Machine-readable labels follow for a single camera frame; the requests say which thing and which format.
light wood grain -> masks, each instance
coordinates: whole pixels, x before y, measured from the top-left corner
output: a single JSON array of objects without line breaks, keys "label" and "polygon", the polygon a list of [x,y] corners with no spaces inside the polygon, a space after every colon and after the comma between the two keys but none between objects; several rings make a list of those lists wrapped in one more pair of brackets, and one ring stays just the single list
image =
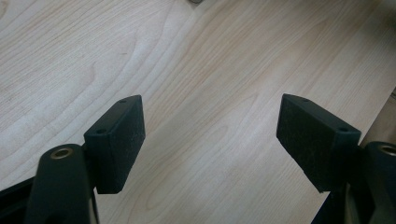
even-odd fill
[{"label": "light wood grain", "polygon": [[102,223],[308,223],[326,194],[276,140],[281,95],[366,133],[395,21],[391,1],[2,0],[0,189],[141,94],[147,139]]}]

small hole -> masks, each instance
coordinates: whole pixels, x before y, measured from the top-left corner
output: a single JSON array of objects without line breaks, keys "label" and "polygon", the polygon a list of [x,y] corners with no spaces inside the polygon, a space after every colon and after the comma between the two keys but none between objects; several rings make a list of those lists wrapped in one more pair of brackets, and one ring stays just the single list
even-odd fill
[{"label": "small hole", "polygon": [[387,153],[390,156],[396,156],[396,148],[395,147],[381,147],[381,151]]},{"label": "small hole", "polygon": [[96,131],[96,133],[105,133],[106,129],[99,129],[98,131]]},{"label": "small hole", "polygon": [[65,155],[67,155],[67,154],[69,154],[69,151],[67,151],[67,150],[59,150],[59,151],[55,152],[54,155],[56,157],[63,157]]},{"label": "small hole", "polygon": [[54,160],[63,159],[73,153],[73,149],[69,147],[60,148],[50,154],[50,157]]}]

wooden surface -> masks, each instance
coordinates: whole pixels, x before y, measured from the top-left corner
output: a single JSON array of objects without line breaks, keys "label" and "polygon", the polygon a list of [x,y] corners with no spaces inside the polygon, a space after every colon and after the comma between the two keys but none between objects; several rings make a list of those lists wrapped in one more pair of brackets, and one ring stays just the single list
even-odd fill
[{"label": "wooden surface", "polygon": [[2,0],[0,189],[141,94],[147,139],[102,223],[308,223],[281,95],[366,133],[396,85],[394,1]]}]

black mount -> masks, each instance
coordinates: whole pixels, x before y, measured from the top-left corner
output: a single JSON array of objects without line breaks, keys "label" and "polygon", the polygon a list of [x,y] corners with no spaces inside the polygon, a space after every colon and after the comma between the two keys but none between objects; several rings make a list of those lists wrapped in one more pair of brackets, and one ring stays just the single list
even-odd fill
[{"label": "black mount", "polygon": [[93,189],[120,192],[145,139],[141,96],[116,102],[84,138],[50,149],[35,177],[0,192],[0,223],[99,223]]},{"label": "black mount", "polygon": [[331,191],[313,223],[396,223],[396,146],[363,149],[360,136],[319,105],[283,95],[276,137],[319,192]]}]

clamp jaw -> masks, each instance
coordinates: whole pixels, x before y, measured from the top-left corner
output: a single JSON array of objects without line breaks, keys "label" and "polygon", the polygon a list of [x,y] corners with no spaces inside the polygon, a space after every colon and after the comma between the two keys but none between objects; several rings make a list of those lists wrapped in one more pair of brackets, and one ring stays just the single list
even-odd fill
[{"label": "clamp jaw", "polygon": [[93,189],[120,192],[145,139],[141,96],[116,102],[84,138],[50,149],[35,177],[0,192],[0,223],[99,223]]},{"label": "clamp jaw", "polygon": [[396,223],[396,146],[372,142],[363,149],[359,130],[288,94],[282,97],[276,137],[317,190],[331,192],[313,223],[345,223],[343,208],[351,204],[345,203],[347,187],[356,204],[353,223]]}]

